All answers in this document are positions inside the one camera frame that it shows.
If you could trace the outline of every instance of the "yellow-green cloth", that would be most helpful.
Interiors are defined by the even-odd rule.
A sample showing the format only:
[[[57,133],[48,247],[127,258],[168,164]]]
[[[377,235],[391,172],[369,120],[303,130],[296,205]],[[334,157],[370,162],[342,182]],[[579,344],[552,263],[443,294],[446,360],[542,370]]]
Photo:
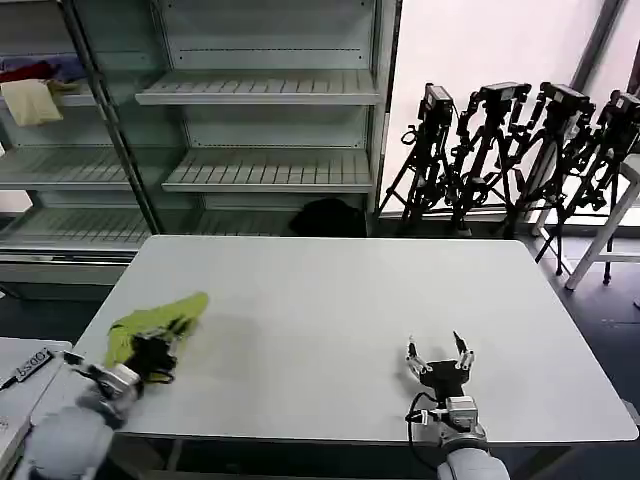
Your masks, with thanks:
[[[150,310],[136,310],[131,315],[116,321],[109,330],[109,346],[105,366],[111,368],[124,363],[133,353],[131,339],[138,333],[156,328],[167,328],[172,322],[186,324],[182,338],[187,337],[195,328],[198,318],[209,304],[209,296],[198,292],[177,302]]]

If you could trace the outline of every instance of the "shelf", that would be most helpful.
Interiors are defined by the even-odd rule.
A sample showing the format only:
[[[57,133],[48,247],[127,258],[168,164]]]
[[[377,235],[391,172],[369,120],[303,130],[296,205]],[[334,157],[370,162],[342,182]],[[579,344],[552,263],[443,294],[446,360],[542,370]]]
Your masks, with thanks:
[[[142,93],[141,105],[373,105],[368,70],[173,71]]]
[[[296,212],[271,210],[207,210],[195,235],[292,236],[289,222]]]
[[[126,190],[112,148],[21,147],[0,157],[0,190]]]
[[[57,93],[53,96],[53,101],[59,107],[92,107],[96,101],[91,93],[91,88],[86,80],[77,82],[79,88],[73,92]],[[7,108],[7,103],[0,95],[0,108]]]
[[[32,208],[0,233],[0,250],[136,251],[150,235],[137,208]]]
[[[368,193],[364,150],[196,148],[162,184],[171,192]]]

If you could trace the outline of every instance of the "white wall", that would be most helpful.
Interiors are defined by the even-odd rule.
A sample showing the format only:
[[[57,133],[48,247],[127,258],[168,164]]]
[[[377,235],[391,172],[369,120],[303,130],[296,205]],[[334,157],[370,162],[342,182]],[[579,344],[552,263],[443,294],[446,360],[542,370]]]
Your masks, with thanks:
[[[627,0],[585,92],[598,105],[598,111],[613,90],[626,91],[639,41],[640,0]]]
[[[417,123],[426,82],[444,86],[460,112],[482,85],[527,82],[534,87],[530,108],[541,82],[571,81],[601,6],[602,0],[404,0],[382,196],[409,153],[400,137]],[[525,109],[521,118],[528,115]],[[476,118],[484,121],[482,109]],[[449,139],[454,146],[457,137]],[[392,200],[385,211],[401,207]]]

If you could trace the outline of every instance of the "black tripod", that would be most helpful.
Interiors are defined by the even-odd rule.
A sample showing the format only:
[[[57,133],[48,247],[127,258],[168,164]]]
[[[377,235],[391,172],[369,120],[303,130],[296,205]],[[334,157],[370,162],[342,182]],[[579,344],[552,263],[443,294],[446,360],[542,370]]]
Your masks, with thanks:
[[[540,154],[533,164],[525,188],[521,192],[520,198],[515,204],[515,208],[507,212],[504,220],[504,238],[510,239],[515,235],[515,225],[518,217],[527,211],[536,209],[531,204],[539,200],[545,200],[546,205],[542,207],[555,208],[558,216],[562,215],[564,205],[564,195],[562,187],[566,176],[578,164],[575,163],[577,151],[581,151],[583,144],[587,141],[590,133],[588,120],[593,115],[594,106],[589,102],[589,97],[576,92],[564,85],[556,85],[544,82],[540,85],[539,101],[547,105],[547,117],[542,128],[536,132],[531,139],[523,155],[532,148],[538,141],[542,140]],[[577,126],[579,133],[572,142],[564,147],[564,132],[569,122],[576,115],[581,114],[581,120]],[[555,166],[549,179],[546,175],[551,170],[553,154],[556,155]],[[557,231],[558,241],[562,241],[562,228]],[[562,247],[558,248],[558,271],[562,271]]]
[[[490,191],[493,191],[505,203],[507,210],[513,208],[508,172],[517,162],[514,162],[512,157],[509,156],[509,150],[514,140],[520,145],[528,140],[527,127],[518,125],[517,121],[522,111],[522,105],[526,102],[530,91],[531,85],[529,84],[506,82],[482,87],[479,92],[471,94],[469,106],[462,113],[458,122],[456,133],[460,136],[460,145],[452,151],[455,156],[453,173],[456,178],[459,178],[458,184],[461,185],[460,195],[454,203],[455,208],[452,217],[452,223],[458,231],[468,231],[464,223],[464,216],[472,208],[484,205],[489,198]],[[486,120],[484,125],[478,128],[473,138],[470,138],[469,120],[478,111],[478,106],[481,102],[484,102]],[[505,136],[501,126],[505,123],[505,117],[512,107],[509,135]],[[480,142],[480,146],[471,169],[462,174],[464,161],[469,153],[474,151],[478,142]],[[496,167],[500,169],[500,172],[491,173],[483,177],[482,170],[494,142],[498,145]],[[502,180],[503,194],[500,194],[494,188],[500,180]]]
[[[420,101],[418,119],[422,121],[416,130],[410,130],[402,137],[402,143],[413,145],[411,153],[387,189],[379,213],[389,199],[394,196],[404,205],[398,233],[407,233],[422,216],[432,209],[446,195],[451,195],[453,180],[451,167],[447,162],[445,145],[453,116],[453,99],[447,91],[432,83],[425,87],[425,96]],[[405,200],[396,189],[407,171],[413,171],[413,181]]]
[[[596,147],[599,146],[598,153],[589,170],[582,177],[580,186],[567,207],[558,212],[558,223],[538,253],[536,262],[542,259],[556,237],[558,237],[558,242],[561,241],[562,226],[576,214],[579,207],[586,207],[590,204],[593,210],[598,211],[606,205],[604,192],[609,185],[611,185],[611,208],[615,207],[618,197],[620,165],[640,136],[640,100],[628,93],[615,90],[611,94],[609,103],[605,105],[600,114],[598,127],[589,142],[590,146],[585,148],[581,160],[584,161],[586,158],[588,163]],[[602,168],[605,168],[604,174],[597,180],[596,174]],[[607,251],[611,252],[612,249],[613,235],[607,242]],[[605,285],[609,284],[610,280],[611,262],[607,262],[604,273]]]

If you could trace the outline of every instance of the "white stool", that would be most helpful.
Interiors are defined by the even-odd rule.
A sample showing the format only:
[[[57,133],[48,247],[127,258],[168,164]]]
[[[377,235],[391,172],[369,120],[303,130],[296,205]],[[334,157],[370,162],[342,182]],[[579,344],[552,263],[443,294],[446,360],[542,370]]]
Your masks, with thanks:
[[[640,154],[631,154],[620,165],[620,174],[629,180],[629,187],[622,195],[616,206],[611,210],[611,215],[606,223],[598,230],[598,235],[583,255],[582,259],[571,273],[565,288],[574,290],[594,262],[636,262],[640,263],[640,254],[636,253],[607,253],[602,249],[607,244],[609,237],[615,232],[627,210],[640,195]]]

